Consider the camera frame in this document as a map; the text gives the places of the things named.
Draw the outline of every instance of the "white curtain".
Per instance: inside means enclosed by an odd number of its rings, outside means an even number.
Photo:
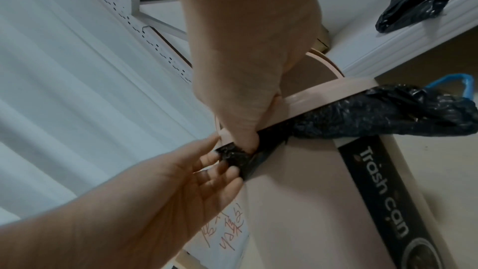
[[[98,0],[0,0],[0,224],[213,131]]]

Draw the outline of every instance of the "black label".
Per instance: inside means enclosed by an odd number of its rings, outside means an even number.
[[[368,212],[398,269],[442,269],[441,258],[380,137],[339,147]]]

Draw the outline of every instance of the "hand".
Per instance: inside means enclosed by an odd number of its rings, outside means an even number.
[[[282,74],[317,38],[317,0],[181,0],[196,96],[253,152]]]
[[[67,205],[75,262],[85,268],[158,269],[228,206],[239,169],[210,152],[214,135],[135,165]]]

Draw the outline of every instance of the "person's left hand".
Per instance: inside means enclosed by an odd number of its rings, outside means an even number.
[[[219,137],[135,165],[65,207],[75,266],[158,269],[239,193],[237,167],[216,163]]]

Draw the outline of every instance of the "blue drawstring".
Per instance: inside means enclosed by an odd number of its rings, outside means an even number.
[[[439,85],[456,81],[456,80],[461,80],[462,83],[465,85],[465,89],[463,90],[463,97],[473,100],[475,80],[472,75],[468,75],[468,74],[446,75],[443,78],[433,81],[429,85],[425,86],[425,88],[434,88],[435,86],[439,86]]]

